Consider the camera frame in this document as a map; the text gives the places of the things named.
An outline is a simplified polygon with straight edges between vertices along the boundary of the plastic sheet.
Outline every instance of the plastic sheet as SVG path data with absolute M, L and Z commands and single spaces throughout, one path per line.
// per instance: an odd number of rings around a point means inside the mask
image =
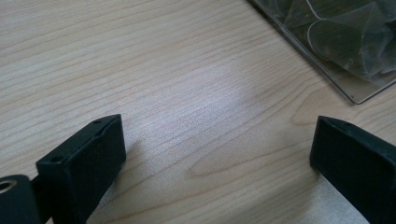
M 255 1 L 353 103 L 396 81 L 396 1 Z

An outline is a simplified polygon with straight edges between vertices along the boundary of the wood grain surface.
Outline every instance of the wood grain surface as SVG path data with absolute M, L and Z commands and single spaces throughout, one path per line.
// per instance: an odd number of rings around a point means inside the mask
M 315 172 L 318 115 L 396 144 L 396 89 L 352 105 L 246 0 L 0 2 L 0 175 L 122 114 L 89 223 L 366 223 Z

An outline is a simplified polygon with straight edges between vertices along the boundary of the light wood tabletop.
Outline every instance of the light wood tabletop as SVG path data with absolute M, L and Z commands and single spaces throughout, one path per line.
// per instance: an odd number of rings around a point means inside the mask
M 367 223 L 309 165 L 318 115 L 396 145 L 396 88 L 352 105 L 246 0 L 0 2 L 0 176 L 121 114 L 89 223 Z

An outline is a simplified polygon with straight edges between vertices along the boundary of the black object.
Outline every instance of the black object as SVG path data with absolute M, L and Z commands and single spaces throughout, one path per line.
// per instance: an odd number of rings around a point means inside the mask
M 396 223 L 396 147 L 353 124 L 318 118 L 310 155 L 370 223 Z
M 0 179 L 0 223 L 86 223 L 125 160 L 120 115 L 91 122 L 36 163 L 34 180 Z

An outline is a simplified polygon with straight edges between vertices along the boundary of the transparent plastic packaging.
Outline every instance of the transparent plastic packaging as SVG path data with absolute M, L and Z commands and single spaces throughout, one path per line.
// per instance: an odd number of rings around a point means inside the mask
M 396 81 L 396 1 L 256 3 L 353 103 Z

